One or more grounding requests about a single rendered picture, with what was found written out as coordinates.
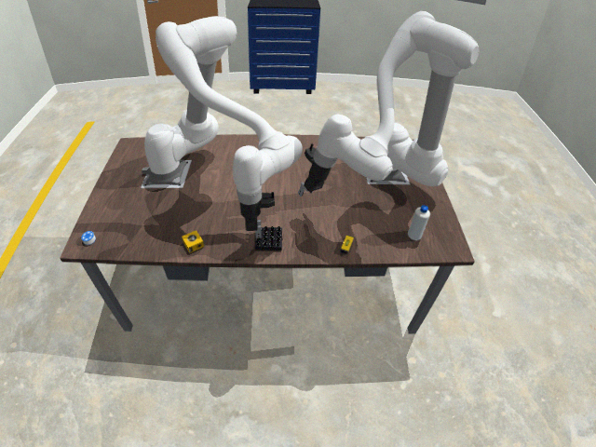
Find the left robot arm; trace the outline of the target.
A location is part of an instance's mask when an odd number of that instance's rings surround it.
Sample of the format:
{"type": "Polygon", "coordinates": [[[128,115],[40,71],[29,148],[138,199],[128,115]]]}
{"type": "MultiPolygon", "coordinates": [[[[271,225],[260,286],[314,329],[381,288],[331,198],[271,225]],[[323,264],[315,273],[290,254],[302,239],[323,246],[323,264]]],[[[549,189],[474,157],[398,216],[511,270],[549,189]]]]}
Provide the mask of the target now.
{"type": "Polygon", "coordinates": [[[319,134],[318,151],[373,182],[404,182],[403,172],[423,185],[439,186],[448,174],[439,144],[454,81],[478,56],[479,46],[467,33],[436,22],[426,11],[413,14],[397,30],[378,68],[378,130],[361,140],[348,117],[333,115],[319,134]],[[428,54],[432,71],[419,135],[412,141],[405,127],[394,125],[393,75],[416,50],[428,54]]]}

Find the white bottle with blue cap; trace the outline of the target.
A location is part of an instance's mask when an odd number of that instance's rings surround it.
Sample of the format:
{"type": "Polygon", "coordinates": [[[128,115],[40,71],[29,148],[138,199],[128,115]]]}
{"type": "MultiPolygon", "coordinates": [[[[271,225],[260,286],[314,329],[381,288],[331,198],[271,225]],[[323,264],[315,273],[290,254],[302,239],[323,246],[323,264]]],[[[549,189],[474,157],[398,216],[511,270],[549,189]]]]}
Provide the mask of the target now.
{"type": "Polygon", "coordinates": [[[423,205],[415,210],[413,220],[408,231],[408,236],[412,240],[421,239],[427,225],[430,212],[428,207],[423,205]]]}

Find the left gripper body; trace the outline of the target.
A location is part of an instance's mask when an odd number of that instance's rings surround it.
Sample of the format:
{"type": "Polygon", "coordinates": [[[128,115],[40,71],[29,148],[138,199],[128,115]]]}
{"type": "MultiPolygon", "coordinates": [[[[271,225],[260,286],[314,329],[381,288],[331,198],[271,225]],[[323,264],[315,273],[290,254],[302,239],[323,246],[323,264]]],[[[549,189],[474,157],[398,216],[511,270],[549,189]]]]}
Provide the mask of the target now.
{"type": "Polygon", "coordinates": [[[335,165],[337,160],[337,158],[323,156],[318,151],[318,148],[314,148],[313,145],[314,144],[311,143],[310,148],[305,149],[305,157],[312,163],[308,178],[305,180],[304,184],[304,187],[309,192],[322,188],[324,181],[329,175],[330,168],[335,165]]]}

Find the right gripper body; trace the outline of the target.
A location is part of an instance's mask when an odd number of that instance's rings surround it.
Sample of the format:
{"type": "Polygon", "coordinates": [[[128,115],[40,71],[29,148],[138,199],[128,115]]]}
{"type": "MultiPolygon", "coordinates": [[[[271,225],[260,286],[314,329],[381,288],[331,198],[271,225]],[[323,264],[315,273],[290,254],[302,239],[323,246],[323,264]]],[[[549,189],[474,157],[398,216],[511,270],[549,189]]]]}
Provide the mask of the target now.
{"type": "Polygon", "coordinates": [[[261,189],[254,194],[245,195],[237,190],[238,201],[240,202],[241,215],[245,218],[247,231],[256,231],[258,229],[257,217],[261,213],[261,208],[270,208],[275,206],[274,192],[262,193],[261,189]]]}

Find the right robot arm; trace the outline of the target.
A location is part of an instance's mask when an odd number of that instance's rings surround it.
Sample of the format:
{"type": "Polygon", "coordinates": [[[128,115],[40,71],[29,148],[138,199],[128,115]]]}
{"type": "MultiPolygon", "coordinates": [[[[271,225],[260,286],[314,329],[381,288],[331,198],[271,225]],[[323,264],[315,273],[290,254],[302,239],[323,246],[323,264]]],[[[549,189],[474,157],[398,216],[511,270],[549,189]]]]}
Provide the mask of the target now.
{"type": "Polygon", "coordinates": [[[208,17],[178,26],[169,21],[157,27],[159,53],[189,95],[187,110],[178,125],[156,124],[146,132],[144,149],[149,167],[143,168],[142,173],[150,174],[147,185],[181,183],[186,161],[179,160],[211,142],[218,133],[217,121],[208,113],[209,108],[249,126],[259,138],[261,153],[249,145],[235,153],[233,177],[238,192],[257,193],[268,178],[300,158],[303,146],[296,137],[275,131],[253,111],[211,89],[216,62],[236,37],[235,24],[224,17],[208,17]]]}

